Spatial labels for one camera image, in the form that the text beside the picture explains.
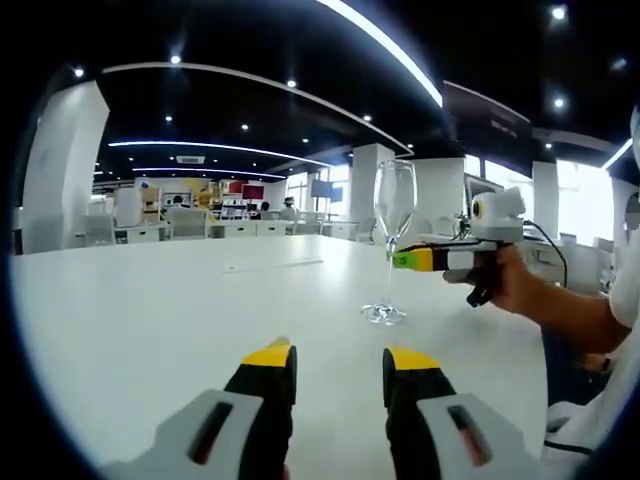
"champagne flute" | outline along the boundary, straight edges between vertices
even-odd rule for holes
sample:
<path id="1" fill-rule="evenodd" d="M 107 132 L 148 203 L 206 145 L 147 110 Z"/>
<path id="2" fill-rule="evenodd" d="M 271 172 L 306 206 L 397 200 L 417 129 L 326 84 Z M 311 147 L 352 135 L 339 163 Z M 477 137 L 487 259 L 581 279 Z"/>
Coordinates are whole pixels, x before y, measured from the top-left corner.
<path id="1" fill-rule="evenodd" d="M 382 301 L 362 307 L 362 313 L 372 323 L 395 325 L 406 316 L 405 312 L 391 304 L 391 272 L 396 241 L 409 228 L 416 204 L 416 171 L 413 163 L 393 159 L 380 162 L 376 171 L 373 209 L 386 240 L 387 278 Z"/>

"white chair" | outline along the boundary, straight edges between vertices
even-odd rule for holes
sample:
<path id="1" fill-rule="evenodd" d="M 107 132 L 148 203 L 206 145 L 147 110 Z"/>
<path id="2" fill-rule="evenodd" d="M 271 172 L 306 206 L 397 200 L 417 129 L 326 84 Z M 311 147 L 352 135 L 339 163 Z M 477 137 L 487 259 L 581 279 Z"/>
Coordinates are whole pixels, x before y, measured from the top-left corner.
<path id="1" fill-rule="evenodd" d="M 356 229 L 356 242 L 373 243 L 373 228 L 376 226 L 376 219 L 368 217 L 358 224 Z"/>
<path id="2" fill-rule="evenodd" d="M 198 208 L 172 208 L 169 211 L 171 240 L 207 238 L 207 211 Z"/>
<path id="3" fill-rule="evenodd" d="M 84 241 L 87 247 L 115 245 L 116 234 L 111 215 L 86 215 Z"/>

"black cable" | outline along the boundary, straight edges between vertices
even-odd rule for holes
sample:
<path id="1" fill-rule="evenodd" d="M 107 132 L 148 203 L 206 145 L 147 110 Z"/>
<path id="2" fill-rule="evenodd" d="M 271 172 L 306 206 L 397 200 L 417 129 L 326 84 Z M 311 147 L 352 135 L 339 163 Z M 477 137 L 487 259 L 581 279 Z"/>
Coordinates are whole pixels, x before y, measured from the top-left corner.
<path id="1" fill-rule="evenodd" d="M 555 243 L 553 243 L 553 240 L 549 238 L 549 235 L 547 235 L 547 233 L 542 228 L 540 228 L 540 226 L 537 223 L 532 222 L 531 220 L 525 220 L 524 224 L 531 225 L 536 230 L 538 230 L 542 234 L 542 236 L 547 240 L 547 242 L 549 242 L 553 247 L 553 249 L 556 251 L 556 253 L 560 257 L 560 260 L 562 260 L 562 265 L 564 266 L 564 276 L 563 276 L 562 286 L 564 288 L 567 288 L 567 277 L 568 277 L 567 261 L 565 260 L 564 255 L 562 255 L 562 252 L 560 251 L 560 249 L 556 246 Z"/>

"table surface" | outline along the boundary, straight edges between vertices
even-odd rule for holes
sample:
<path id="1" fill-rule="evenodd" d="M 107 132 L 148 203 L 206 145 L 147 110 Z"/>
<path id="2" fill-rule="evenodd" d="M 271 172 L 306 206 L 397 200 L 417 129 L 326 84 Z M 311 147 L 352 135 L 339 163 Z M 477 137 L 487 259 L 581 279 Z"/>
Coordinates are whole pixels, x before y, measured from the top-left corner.
<path id="1" fill-rule="evenodd" d="M 287 457 L 292 478 L 395 478 L 385 436 L 382 352 L 441 362 L 518 426 L 539 455 L 546 423 L 540 330 L 439 274 L 396 271 L 404 324 L 360 316 L 384 283 L 380 247 L 321 236 L 118 245 L 14 257 L 19 326 L 54 410 L 98 466 L 148 449 L 155 428 L 224 387 L 279 335 L 298 348 Z"/>

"yellow label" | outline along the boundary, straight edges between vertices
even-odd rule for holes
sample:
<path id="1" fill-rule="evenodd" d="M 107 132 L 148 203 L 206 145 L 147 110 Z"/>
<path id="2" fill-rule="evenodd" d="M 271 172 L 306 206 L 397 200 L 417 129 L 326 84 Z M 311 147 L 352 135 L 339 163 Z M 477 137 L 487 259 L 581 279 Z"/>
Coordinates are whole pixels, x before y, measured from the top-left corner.
<path id="1" fill-rule="evenodd" d="M 242 364 L 260 367 L 284 367 L 287 363 L 290 348 L 290 344 L 264 348 L 243 358 Z"/>
<path id="2" fill-rule="evenodd" d="M 406 347 L 388 347 L 393 355 L 396 370 L 426 370 L 440 368 L 440 364 L 429 355 L 416 352 Z"/>

